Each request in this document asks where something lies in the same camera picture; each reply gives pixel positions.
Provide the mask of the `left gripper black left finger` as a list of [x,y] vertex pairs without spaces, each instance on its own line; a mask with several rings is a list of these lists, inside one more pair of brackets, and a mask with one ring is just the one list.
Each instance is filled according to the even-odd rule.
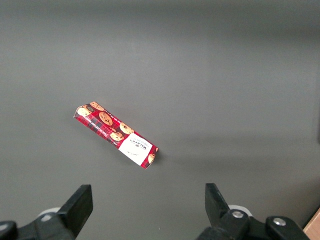
[[92,186],[81,185],[58,209],[39,215],[18,227],[12,220],[0,222],[2,240],[74,240],[93,211]]

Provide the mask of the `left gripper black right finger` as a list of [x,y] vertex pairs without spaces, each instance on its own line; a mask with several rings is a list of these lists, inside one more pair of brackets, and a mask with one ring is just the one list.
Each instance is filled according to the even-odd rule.
[[210,227],[198,240],[308,240],[303,229],[285,216],[256,220],[244,210],[231,209],[214,183],[205,185],[205,211]]

